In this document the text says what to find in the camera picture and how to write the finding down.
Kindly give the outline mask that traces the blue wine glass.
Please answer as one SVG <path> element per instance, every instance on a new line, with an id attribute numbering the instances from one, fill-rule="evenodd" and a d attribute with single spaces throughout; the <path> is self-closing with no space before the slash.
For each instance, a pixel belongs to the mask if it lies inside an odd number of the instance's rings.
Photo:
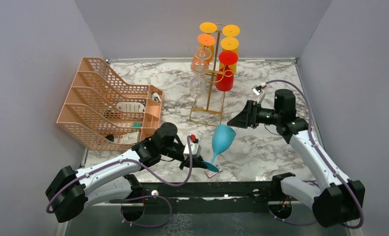
<path id="1" fill-rule="evenodd" d="M 230 148 L 236 137 L 236 131 L 230 126 L 219 124 L 213 134 L 211 140 L 211 146 L 213 150 L 213 156 L 210 161 L 202 161 L 206 165 L 207 170 L 218 173 L 219 168 L 215 165 L 215 160 L 218 155 L 222 154 Z"/>

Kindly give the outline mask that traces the red wine glass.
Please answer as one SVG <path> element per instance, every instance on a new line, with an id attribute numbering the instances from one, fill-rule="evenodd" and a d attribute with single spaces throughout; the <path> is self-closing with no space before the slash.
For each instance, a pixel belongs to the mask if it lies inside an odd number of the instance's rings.
<path id="1" fill-rule="evenodd" d="M 238 61 L 238 55 L 233 51 L 223 51 L 219 55 L 220 69 L 222 74 L 217 75 L 215 86 L 218 90 L 227 92 L 233 88 L 234 68 Z"/>

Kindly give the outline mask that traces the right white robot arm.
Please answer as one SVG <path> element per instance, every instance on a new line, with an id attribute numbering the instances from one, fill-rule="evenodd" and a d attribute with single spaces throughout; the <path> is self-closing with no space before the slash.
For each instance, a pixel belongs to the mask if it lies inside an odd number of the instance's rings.
<path id="1" fill-rule="evenodd" d="M 322 227 L 362 220 L 361 208 L 365 187 L 359 180 L 351 180 L 333 163 L 315 140 L 308 122 L 296 115 L 296 97 L 289 89 L 275 91 L 273 109 L 263 108 L 248 100 L 243 110 L 227 122 L 237 128 L 256 128 L 274 125 L 307 165 L 317 185 L 311 186 L 293 173 L 272 177 L 270 195 L 276 200 L 293 197 L 309 207 Z"/>

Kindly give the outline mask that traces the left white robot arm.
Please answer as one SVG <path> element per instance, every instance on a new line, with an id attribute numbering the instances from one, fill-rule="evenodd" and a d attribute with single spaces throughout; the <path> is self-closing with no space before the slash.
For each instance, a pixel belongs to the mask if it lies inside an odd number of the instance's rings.
<path id="1" fill-rule="evenodd" d="M 162 156 L 180 161 L 179 168 L 187 167 L 188 176 L 194 168 L 207 168 L 200 154 L 198 138 L 189 135 L 183 144 L 177 131 L 175 124 L 166 122 L 152 136 L 113 159 L 89 168 L 74 170 L 66 166 L 60 169 L 45 191 L 49 201 L 46 212 L 54 214 L 57 221 L 63 223 L 78 216 L 86 207 L 119 199 L 121 195 L 134 202 L 139 199 L 141 189 L 136 180 L 127 177 L 142 170 L 147 170 L 166 185 L 184 185 L 188 178 L 181 183 L 171 183 L 150 169 L 160 162 Z"/>

